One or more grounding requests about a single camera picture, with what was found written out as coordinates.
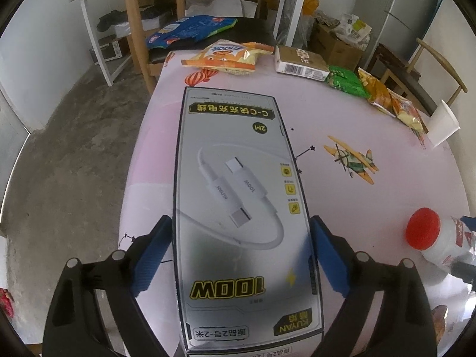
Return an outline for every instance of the red cap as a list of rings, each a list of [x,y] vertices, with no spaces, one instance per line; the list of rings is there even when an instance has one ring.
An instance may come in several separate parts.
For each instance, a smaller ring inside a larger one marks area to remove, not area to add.
[[[420,208],[413,213],[406,226],[408,244],[420,251],[430,248],[440,234],[440,218],[430,208]]]

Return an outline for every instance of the gray floor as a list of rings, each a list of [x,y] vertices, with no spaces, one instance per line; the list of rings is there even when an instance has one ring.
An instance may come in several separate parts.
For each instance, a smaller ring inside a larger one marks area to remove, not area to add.
[[[92,67],[61,102],[46,129],[33,134],[17,163],[2,230],[9,238],[8,282],[14,326],[41,342],[65,262],[103,259],[117,248],[129,161],[149,94],[129,67],[108,87]],[[120,339],[105,316],[113,343]]]

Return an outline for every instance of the white plastic bottle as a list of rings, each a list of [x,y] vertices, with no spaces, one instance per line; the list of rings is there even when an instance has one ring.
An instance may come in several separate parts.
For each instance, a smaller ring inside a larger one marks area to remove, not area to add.
[[[430,208],[413,213],[405,232],[406,241],[426,260],[450,273],[456,260],[473,263],[476,235],[454,217],[441,217]]]

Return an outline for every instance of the white cup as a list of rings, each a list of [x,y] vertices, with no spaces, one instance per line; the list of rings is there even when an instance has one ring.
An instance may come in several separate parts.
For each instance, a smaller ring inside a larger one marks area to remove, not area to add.
[[[438,146],[460,128],[455,115],[442,100],[427,122],[427,137],[434,146]]]

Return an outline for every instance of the silver screw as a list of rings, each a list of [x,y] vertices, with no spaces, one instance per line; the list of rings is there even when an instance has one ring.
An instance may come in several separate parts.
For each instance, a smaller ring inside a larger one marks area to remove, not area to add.
[[[121,260],[126,256],[126,252],[122,249],[118,249],[112,253],[112,258],[114,260]]]
[[[72,257],[70,260],[68,260],[66,266],[68,266],[68,268],[73,268],[76,264],[78,264],[78,260],[75,257]]]
[[[361,262],[368,262],[368,260],[370,259],[370,256],[367,255],[365,252],[357,252],[356,256],[357,259]]]
[[[415,263],[413,263],[411,259],[403,259],[403,265],[406,268],[413,268],[413,266],[415,266]]]

